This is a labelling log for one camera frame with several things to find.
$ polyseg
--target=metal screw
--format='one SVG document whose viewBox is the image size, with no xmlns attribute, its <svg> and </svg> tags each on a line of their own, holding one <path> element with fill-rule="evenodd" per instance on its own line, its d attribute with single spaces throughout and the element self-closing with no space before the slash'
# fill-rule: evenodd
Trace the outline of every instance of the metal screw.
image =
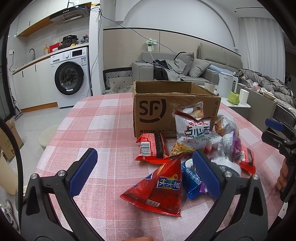
<svg viewBox="0 0 296 241">
<path fill-rule="evenodd" d="M 59 176 L 59 177 L 62 177 L 62 176 L 64 176 L 66 174 L 66 172 L 64 171 L 64 170 L 61 170 L 61 171 L 58 171 L 57 172 L 57 175 Z"/>
<path fill-rule="evenodd" d="M 254 175 L 253 175 L 253 179 L 254 179 L 254 180 L 258 180 L 258 179 L 259 179 L 259 175 L 254 174 Z"/>
<path fill-rule="evenodd" d="M 230 171 L 224 172 L 225 177 L 232 177 L 232 173 Z"/>
<path fill-rule="evenodd" d="M 37 174 L 36 174 L 36 173 L 33 173 L 33 174 L 31 175 L 31 178 L 32 178 L 32 179 L 36 179 L 36 178 L 37 178 Z"/>
</svg>

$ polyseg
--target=floor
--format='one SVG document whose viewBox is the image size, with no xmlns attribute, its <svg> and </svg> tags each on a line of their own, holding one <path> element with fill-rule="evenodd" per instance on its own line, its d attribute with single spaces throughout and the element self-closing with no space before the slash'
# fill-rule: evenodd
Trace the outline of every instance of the floor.
<svg viewBox="0 0 296 241">
<path fill-rule="evenodd" d="M 37 110 L 24 113 L 16 120 L 15 126 L 17 132 L 24 142 L 23 147 L 20 149 L 24 172 L 24 186 L 28 184 L 30 176 L 34 173 L 38 161 L 43 154 L 43 149 L 39 145 L 39 135 L 48 127 L 60 124 L 70 110 L 71 107 Z M 15 158 L 9 165 L 17 175 Z M 9 195 L 0 187 L 0 202 L 5 202 L 6 199 L 9 199 L 12 205 L 15 206 L 14 198 L 15 196 Z"/>
</svg>

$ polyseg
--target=faucet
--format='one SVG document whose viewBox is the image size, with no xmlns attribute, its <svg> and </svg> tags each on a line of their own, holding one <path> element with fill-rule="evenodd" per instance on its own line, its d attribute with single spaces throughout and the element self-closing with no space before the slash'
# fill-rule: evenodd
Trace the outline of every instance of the faucet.
<svg viewBox="0 0 296 241">
<path fill-rule="evenodd" d="M 35 59 L 36 59 L 36 58 L 35 58 L 35 49 L 30 49 L 30 50 L 29 50 L 29 53 L 31 52 L 31 50 L 33 50 L 33 52 L 34 52 L 33 60 L 35 60 Z"/>
</svg>

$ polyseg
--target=finger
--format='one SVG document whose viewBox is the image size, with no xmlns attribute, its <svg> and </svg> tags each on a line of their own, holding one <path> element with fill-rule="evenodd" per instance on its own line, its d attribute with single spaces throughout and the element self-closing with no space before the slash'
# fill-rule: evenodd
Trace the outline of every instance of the finger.
<svg viewBox="0 0 296 241">
<path fill-rule="evenodd" d="M 128 240 L 124 240 L 124 241 L 154 241 L 154 238 L 152 237 L 141 237 L 141 238 L 134 238 L 134 239 L 128 239 Z"/>
<path fill-rule="evenodd" d="M 289 168 L 286 164 L 286 161 L 284 161 L 283 166 L 281 168 L 281 172 L 283 173 L 284 177 L 287 177 L 289 174 Z"/>
<path fill-rule="evenodd" d="M 278 178 L 278 180 L 276 182 L 276 187 L 277 187 L 278 190 L 281 190 L 283 188 L 283 186 L 281 185 L 281 182 L 279 181 L 279 178 Z"/>
<path fill-rule="evenodd" d="M 283 175 L 279 176 L 279 181 L 283 187 L 285 187 L 287 185 L 287 180 Z"/>
</svg>

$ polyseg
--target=kitchen counter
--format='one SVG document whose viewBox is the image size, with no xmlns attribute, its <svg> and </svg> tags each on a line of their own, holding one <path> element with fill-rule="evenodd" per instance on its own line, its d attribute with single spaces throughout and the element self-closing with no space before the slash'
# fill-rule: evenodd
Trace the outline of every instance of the kitchen counter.
<svg viewBox="0 0 296 241">
<path fill-rule="evenodd" d="M 72 50 L 72 49 L 76 49 L 76 48 L 81 48 L 81 47 L 86 47 L 88 46 L 89 43 L 85 43 L 85 44 L 78 44 L 78 45 L 75 45 L 75 46 L 72 46 L 72 47 L 68 47 L 68 48 L 64 48 L 64 49 L 61 49 L 61 50 L 58 50 L 58 51 L 55 51 L 55 52 L 52 52 L 52 53 L 49 53 L 47 55 L 44 55 L 42 57 L 39 57 L 37 59 L 34 59 L 33 61 L 27 63 L 27 64 L 24 64 L 23 66 L 15 69 L 13 72 L 12 72 L 12 75 L 16 74 L 17 72 L 20 72 L 22 71 L 23 69 L 33 65 L 33 64 L 36 64 L 44 59 L 48 59 L 50 58 L 50 56 L 54 55 L 54 54 L 57 54 L 57 53 L 61 53 L 61 52 L 65 52 L 65 51 L 68 51 L 68 50 Z"/>
</svg>

